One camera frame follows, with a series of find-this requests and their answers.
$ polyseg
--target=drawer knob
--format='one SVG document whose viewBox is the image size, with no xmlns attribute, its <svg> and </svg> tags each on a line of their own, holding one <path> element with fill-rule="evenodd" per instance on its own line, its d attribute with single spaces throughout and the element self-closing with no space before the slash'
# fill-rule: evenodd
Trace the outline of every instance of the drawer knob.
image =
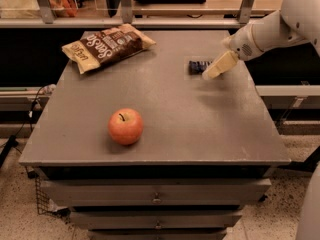
<svg viewBox="0 0 320 240">
<path fill-rule="evenodd" d="M 152 199 L 153 204 L 161 204 L 162 200 L 160 199 L 159 193 L 154 193 L 154 198 Z"/>
<path fill-rule="evenodd" d="M 157 229 L 157 230 L 162 229 L 160 221 L 157 221 L 157 225 L 154 228 Z"/>
</svg>

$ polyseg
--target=red apple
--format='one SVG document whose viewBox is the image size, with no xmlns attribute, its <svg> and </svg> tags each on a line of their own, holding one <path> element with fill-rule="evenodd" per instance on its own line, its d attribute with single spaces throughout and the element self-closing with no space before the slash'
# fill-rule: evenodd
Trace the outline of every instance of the red apple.
<svg viewBox="0 0 320 240">
<path fill-rule="evenodd" d="M 115 142 L 121 145 L 133 144 L 139 140 L 142 134 L 142 117 L 134 109 L 119 109 L 110 117 L 108 131 Z"/>
</svg>

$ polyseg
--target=floor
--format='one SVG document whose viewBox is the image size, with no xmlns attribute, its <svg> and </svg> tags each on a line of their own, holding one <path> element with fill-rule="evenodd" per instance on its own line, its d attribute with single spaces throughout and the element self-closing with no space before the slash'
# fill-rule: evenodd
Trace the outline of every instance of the floor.
<svg viewBox="0 0 320 240">
<path fill-rule="evenodd" d="M 320 145 L 320 134 L 294 127 L 292 134 L 287 132 L 281 138 L 290 158 L 304 161 Z M 6 140 L 0 139 L 0 151 Z M 65 217 L 38 215 L 35 180 L 28 179 L 25 168 L 18 163 L 28 138 L 17 140 L 19 145 L 10 151 L 0 169 L 0 239 L 88 240 L 87 232 Z M 224 240 L 294 240 L 310 177 L 311 173 L 276 169 L 266 200 L 246 206 L 243 217 L 235 227 L 228 228 Z"/>
</svg>

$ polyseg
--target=brown chocolate bag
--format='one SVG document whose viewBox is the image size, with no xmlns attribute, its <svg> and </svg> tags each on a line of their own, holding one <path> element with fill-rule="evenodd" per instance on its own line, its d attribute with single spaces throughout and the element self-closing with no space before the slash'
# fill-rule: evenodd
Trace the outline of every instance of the brown chocolate bag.
<svg viewBox="0 0 320 240">
<path fill-rule="evenodd" d="M 80 74 L 83 74 L 102 65 L 123 60 L 155 43 L 130 24 L 124 24 L 64 45 L 62 51 L 69 59 L 78 63 Z"/>
</svg>

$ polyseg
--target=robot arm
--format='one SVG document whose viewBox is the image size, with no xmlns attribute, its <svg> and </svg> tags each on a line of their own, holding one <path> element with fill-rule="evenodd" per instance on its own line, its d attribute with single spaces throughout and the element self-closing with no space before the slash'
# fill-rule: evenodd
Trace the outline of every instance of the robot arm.
<svg viewBox="0 0 320 240">
<path fill-rule="evenodd" d="M 320 56 L 320 0 L 283 0 L 281 10 L 247 24 L 222 43 L 228 51 L 203 73 L 210 79 L 277 48 L 311 42 Z"/>
</svg>

